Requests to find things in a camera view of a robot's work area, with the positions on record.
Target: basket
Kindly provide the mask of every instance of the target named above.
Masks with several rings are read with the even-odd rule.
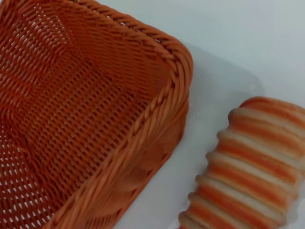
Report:
[[[190,53],[92,0],[3,0],[0,31],[0,227],[112,228],[182,138]]]

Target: orange striped bread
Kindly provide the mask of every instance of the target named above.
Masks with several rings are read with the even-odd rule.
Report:
[[[254,97],[233,109],[179,229],[277,229],[305,174],[305,109]]]

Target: basket weave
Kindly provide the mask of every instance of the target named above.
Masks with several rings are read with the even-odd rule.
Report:
[[[190,53],[92,0],[4,0],[0,31],[0,227],[112,228],[182,137]]]

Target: white surface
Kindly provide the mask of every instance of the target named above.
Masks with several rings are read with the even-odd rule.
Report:
[[[194,64],[185,137],[115,229],[174,229],[227,114],[253,95],[305,106],[304,0],[100,0],[177,37]],[[285,229],[303,229],[305,186]]]

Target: orange basket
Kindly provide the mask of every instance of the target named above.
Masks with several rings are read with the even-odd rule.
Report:
[[[92,0],[3,0],[0,31],[0,228],[112,228],[182,137],[189,51]]]

